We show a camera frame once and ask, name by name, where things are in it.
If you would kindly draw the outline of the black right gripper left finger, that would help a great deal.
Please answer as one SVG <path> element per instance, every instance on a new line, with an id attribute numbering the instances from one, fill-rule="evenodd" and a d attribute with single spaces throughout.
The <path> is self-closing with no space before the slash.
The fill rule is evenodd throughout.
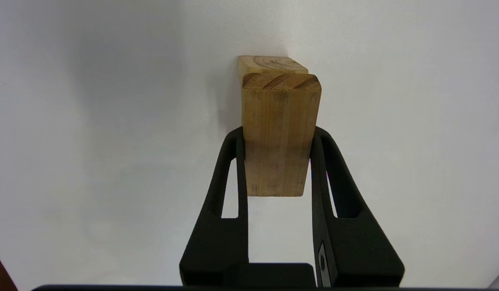
<path id="1" fill-rule="evenodd" d="M 238 215 L 223 218 L 227 178 L 236 162 Z M 243 128 L 225 137 L 190 239 L 179 263 L 185 286 L 222 286 L 226 273 L 248 263 L 248 198 Z"/>

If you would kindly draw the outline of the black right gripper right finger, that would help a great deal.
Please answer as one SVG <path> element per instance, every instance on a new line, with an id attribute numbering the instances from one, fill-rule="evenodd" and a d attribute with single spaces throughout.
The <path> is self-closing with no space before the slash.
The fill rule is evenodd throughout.
<path id="1" fill-rule="evenodd" d="M 366 204 L 332 136 L 312 140 L 312 231 L 321 287 L 398 288 L 405 267 Z"/>

